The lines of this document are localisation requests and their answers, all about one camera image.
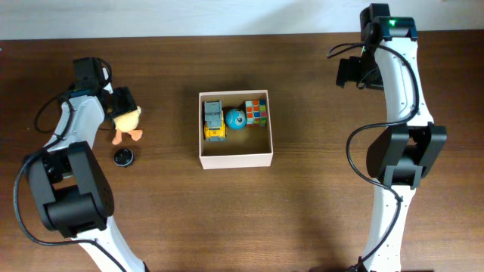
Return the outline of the yellow plush duck toy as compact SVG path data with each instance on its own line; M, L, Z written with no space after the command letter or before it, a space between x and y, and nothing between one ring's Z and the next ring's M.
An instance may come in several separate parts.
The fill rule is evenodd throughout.
M113 145L120 144L123 140L123 133L128 134L132 140L139 141L143 135L141 129L137 129L139 123L139 117L141 115L142 109L137 106L135 110L117 116L113 119L115 136L112 140Z

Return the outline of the black round knob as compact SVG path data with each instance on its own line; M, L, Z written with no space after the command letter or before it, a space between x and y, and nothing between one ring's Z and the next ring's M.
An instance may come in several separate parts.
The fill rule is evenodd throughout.
M135 154L129 148L121 148L113 155L114 163L123 168L131 166L135 161Z

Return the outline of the multicoloured puzzle cube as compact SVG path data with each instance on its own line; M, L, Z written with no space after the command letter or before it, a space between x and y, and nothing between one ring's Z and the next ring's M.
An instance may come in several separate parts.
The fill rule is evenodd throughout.
M245 101L246 126L265 127L268 122L268 107L266 100Z

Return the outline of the yellow grey toy dump truck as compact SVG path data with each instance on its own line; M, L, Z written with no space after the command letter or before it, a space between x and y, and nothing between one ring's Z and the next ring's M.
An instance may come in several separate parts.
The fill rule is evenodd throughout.
M208 142L225 141L226 125L222 110L222 102L204 101L204 138Z

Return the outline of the blue number ten ball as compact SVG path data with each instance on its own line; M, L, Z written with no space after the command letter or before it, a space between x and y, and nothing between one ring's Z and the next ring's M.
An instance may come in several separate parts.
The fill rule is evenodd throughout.
M230 129L242 129L247 124L246 114L243 110L230 109L225 115L225 123Z

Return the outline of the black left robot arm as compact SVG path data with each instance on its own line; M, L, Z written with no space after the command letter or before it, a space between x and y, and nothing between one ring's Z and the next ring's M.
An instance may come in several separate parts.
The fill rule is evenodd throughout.
M92 151L107 120L114 145L124 134L138 141L141 108L127 87L112 87L105 60L84 57L73 68L75 82L55 97L61 116L50 141L24 160L18 175L27 178L44 226L64 237L62 246L80 245L102 271L146 271L116 225L113 192Z

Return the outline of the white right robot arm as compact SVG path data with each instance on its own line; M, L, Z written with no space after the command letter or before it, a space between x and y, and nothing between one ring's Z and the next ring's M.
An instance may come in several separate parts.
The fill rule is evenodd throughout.
M357 175L374 186L368 242L351 271L401 270L401 246L408 208L447 140L424 99L417 66L417 28L411 17L394 17L389 5L372 3L360 13L361 41L330 49L332 58L353 48L358 57L342 59L336 84L383 91L386 121L351 133L382 128L369 146L367 171Z

